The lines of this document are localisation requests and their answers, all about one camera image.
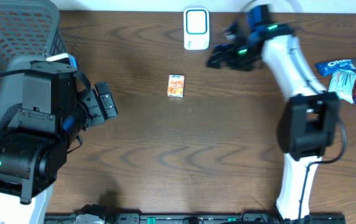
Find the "orange tissue pack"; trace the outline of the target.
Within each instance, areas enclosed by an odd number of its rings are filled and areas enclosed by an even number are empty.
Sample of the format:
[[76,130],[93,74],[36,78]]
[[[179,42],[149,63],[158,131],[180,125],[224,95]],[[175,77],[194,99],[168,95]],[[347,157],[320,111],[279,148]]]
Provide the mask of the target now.
[[167,96],[182,98],[184,96],[184,85],[185,85],[184,75],[169,75],[168,85],[167,85]]

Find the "blue Oreo cookie pack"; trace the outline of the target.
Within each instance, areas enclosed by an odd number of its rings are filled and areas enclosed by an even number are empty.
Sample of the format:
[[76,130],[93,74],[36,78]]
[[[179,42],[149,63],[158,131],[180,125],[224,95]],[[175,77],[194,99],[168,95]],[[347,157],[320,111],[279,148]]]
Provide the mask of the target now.
[[319,74],[323,77],[331,75],[338,70],[350,70],[356,72],[356,58],[321,62],[316,63],[315,66]]

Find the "mint green tissue pack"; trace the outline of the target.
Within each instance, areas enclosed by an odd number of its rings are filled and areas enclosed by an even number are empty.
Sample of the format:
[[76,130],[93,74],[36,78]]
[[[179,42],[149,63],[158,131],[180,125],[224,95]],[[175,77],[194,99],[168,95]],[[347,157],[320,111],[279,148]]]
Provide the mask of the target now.
[[356,82],[356,73],[350,70],[337,70],[332,74],[328,92],[336,92],[341,100],[353,103],[353,88]]

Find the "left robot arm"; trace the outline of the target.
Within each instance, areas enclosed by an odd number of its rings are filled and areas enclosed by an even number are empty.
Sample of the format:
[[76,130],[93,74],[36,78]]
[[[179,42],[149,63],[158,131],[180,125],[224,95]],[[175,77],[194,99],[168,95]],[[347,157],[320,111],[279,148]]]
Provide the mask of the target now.
[[0,223],[42,223],[72,143],[118,110],[108,84],[73,65],[34,60],[20,74],[22,101],[0,120]]

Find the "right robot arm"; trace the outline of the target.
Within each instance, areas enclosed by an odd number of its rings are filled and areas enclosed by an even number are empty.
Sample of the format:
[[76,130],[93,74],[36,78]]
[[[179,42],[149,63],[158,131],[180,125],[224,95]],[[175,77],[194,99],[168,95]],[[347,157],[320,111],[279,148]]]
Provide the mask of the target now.
[[283,152],[281,190],[275,202],[274,222],[329,223],[331,218],[314,218],[309,210],[312,183],[319,165],[341,159],[339,154],[323,160],[326,148],[334,142],[335,130],[341,131],[342,149],[347,148],[346,130],[339,118],[340,101],[316,78],[304,54],[295,30],[275,22],[267,4],[249,2],[241,9],[249,32],[239,20],[225,31],[229,44],[216,45],[206,66],[251,71],[261,60],[271,70],[283,94],[285,107],[277,127],[277,139]]

